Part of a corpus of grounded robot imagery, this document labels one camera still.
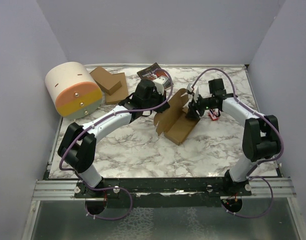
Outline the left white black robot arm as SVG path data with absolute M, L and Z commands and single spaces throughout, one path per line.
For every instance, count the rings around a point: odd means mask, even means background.
M 122 100 L 109 113 L 83 125 L 71 123 L 60 143 L 57 154 L 62 163 L 69 164 L 87 185 L 86 191 L 92 197 L 103 193 L 103 178 L 93 165 L 96 145 L 116 129 L 142 117 L 144 112 L 162 113 L 170 105 L 164 83 L 167 77 L 156 80 L 143 79 L 134 93 Z

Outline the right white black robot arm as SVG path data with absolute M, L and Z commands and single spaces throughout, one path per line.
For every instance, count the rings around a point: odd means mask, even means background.
M 244 105 L 236 95 L 227 93 L 221 78 L 209 81 L 210 97 L 202 97 L 197 87 L 187 86 L 192 95 L 186 117 L 198 120 L 205 111 L 218 109 L 234 118 L 243 128 L 243 155 L 225 172 L 222 189 L 229 196 L 236 194 L 248 181 L 250 174 L 266 160 L 282 150 L 278 119 L 274 115 L 263 115 Z

